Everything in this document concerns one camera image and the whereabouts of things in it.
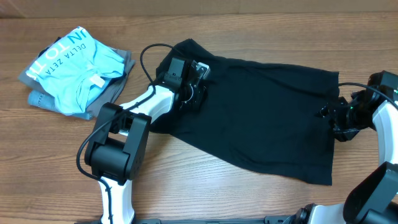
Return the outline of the black t-shirt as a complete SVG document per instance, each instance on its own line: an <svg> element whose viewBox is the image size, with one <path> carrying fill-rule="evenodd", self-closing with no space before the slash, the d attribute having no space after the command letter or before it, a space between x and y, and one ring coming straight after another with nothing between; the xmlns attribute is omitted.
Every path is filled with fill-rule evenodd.
<svg viewBox="0 0 398 224"><path fill-rule="evenodd" d="M207 64L207 96L198 111L158 118L155 133L174 137L234 166L331 185L334 142L329 118L317 113L338 97L338 72L215 56L192 39L157 67L184 54Z"/></svg>

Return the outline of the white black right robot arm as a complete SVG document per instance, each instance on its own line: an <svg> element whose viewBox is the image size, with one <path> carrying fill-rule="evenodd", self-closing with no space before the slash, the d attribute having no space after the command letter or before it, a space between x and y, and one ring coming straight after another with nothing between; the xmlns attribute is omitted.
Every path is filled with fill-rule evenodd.
<svg viewBox="0 0 398 224"><path fill-rule="evenodd" d="M397 224L397 102L384 101L373 114L379 167L348 195L345 203L311 204L283 224Z"/></svg>

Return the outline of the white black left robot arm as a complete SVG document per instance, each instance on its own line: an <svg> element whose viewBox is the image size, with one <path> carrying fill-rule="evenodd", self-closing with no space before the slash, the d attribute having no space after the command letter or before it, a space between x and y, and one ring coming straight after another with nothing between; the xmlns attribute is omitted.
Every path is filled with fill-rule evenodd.
<svg viewBox="0 0 398 224"><path fill-rule="evenodd" d="M97 180L103 214L99 223L133 223L132 181L144 159L151 124L162 115L199 109L210 67L173 58L147 91L128 103L106 103L83 144L90 177Z"/></svg>

